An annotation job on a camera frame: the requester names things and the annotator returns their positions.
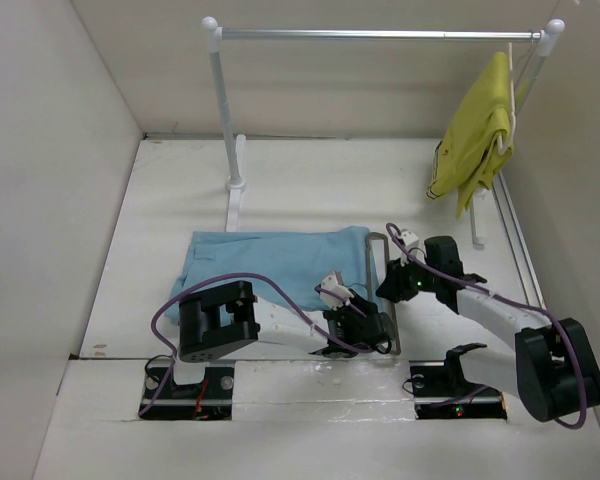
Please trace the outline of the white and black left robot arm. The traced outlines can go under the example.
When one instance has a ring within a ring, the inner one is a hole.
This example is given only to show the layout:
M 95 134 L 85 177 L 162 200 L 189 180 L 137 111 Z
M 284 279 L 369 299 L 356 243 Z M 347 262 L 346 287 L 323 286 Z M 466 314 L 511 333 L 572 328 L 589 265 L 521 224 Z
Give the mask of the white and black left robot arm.
M 331 272 L 315 288 L 322 308 L 298 312 L 253 291 L 247 281 L 195 292 L 179 302 L 175 365 L 168 384 L 181 396 L 202 387 L 193 364 L 219 360 L 356 359 L 401 353 L 395 315 Z

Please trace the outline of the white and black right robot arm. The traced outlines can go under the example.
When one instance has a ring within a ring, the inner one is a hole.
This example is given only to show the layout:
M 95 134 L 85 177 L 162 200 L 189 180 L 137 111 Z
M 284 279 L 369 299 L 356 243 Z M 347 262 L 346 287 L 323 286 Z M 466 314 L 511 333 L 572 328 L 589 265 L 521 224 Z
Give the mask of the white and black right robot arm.
M 450 236 L 420 241 L 393 223 L 387 230 L 402 256 L 387 264 L 377 296 L 400 303 L 432 294 L 510 350 L 500 354 L 480 342 L 448 350 L 445 387 L 463 398 L 493 388 L 518 398 L 539 422 L 582 428 L 588 410 L 600 405 L 600 369 L 584 326 L 491 290 L 485 278 L 465 272 Z

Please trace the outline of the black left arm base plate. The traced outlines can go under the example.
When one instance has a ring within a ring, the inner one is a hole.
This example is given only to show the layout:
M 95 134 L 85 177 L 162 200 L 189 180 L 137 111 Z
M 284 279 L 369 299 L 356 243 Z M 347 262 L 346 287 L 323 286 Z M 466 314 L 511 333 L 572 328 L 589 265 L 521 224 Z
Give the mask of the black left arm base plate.
M 138 417 L 150 421 L 224 421 L 232 417 L 234 362 L 204 366 L 202 379 L 177 383 L 168 355 L 157 355 L 144 365 L 144 388 Z

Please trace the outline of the silver metal hanger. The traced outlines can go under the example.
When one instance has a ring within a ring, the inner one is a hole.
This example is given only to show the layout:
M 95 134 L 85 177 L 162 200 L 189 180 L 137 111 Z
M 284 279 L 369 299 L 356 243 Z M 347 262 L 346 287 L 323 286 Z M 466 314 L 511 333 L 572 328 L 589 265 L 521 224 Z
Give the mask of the silver metal hanger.
M 375 292 L 377 287 L 380 285 L 381 280 L 378 275 L 378 267 L 376 265 L 376 259 L 374 256 L 374 243 L 381 242 L 382 258 L 380 259 L 380 265 L 385 266 L 390 260 L 389 241 L 385 234 L 380 232 L 370 232 L 365 236 L 365 269 L 366 269 L 366 282 L 365 289 L 367 292 L 367 300 L 370 302 L 377 303 L 379 306 L 386 306 L 388 308 L 387 313 L 391 319 L 394 327 L 395 338 L 392 340 L 392 348 L 389 355 L 399 356 L 402 353 L 401 342 L 398 330 L 398 318 L 396 312 L 396 306 L 387 300 L 377 300 Z

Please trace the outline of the light blue trousers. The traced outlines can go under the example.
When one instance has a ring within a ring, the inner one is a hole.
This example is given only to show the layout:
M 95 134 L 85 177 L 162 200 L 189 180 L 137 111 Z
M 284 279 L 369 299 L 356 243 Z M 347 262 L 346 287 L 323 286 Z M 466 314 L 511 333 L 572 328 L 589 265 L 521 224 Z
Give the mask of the light blue trousers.
M 229 273 L 264 275 L 304 311 L 324 310 L 314 287 L 332 271 L 367 299 L 365 236 L 350 226 L 333 232 L 196 232 L 171 295 L 211 277 Z

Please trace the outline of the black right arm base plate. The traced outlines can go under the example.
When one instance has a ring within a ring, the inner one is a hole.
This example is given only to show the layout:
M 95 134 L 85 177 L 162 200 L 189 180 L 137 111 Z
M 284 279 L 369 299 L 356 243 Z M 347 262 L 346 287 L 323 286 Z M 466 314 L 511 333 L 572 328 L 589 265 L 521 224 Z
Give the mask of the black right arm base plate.
M 443 360 L 410 360 L 409 377 L 402 387 L 415 402 L 417 420 L 508 418 L 502 393 L 465 378 L 460 359 L 485 349 L 481 343 L 456 346 Z

